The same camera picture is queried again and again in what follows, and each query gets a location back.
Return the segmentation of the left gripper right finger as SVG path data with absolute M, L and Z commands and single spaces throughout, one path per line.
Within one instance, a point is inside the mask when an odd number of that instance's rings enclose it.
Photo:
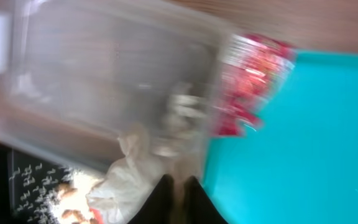
M 187 224 L 228 224 L 217 211 L 195 176 L 189 177 L 184 187 L 183 208 Z

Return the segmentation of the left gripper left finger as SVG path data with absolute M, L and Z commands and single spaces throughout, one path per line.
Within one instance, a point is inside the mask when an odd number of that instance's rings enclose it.
M 165 174 L 137 214 L 128 224 L 169 224 L 173 206 L 173 184 L 171 175 Z

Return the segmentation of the white napkin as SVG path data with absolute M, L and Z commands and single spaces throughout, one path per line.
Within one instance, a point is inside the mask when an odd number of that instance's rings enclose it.
M 103 223 L 110 224 L 128 223 L 162 176 L 172 176 L 176 159 L 169 153 L 157 153 L 148 130 L 141 124 L 131 126 L 118 140 L 125 157 L 113 162 L 104 179 L 86 196 Z
M 164 128 L 174 136 L 186 135 L 197 130 L 198 121 L 205 117 L 204 98 L 191 95 L 191 83 L 177 83 L 167 101 L 167 112 L 163 117 Z

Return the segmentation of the red snack wrapper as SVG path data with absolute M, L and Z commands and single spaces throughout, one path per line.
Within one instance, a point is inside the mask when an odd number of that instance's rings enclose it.
M 223 58 L 221 97 L 216 103 L 216 136 L 245 136 L 263 125 L 257 113 L 293 70 L 290 44 L 257 34 L 233 35 Z

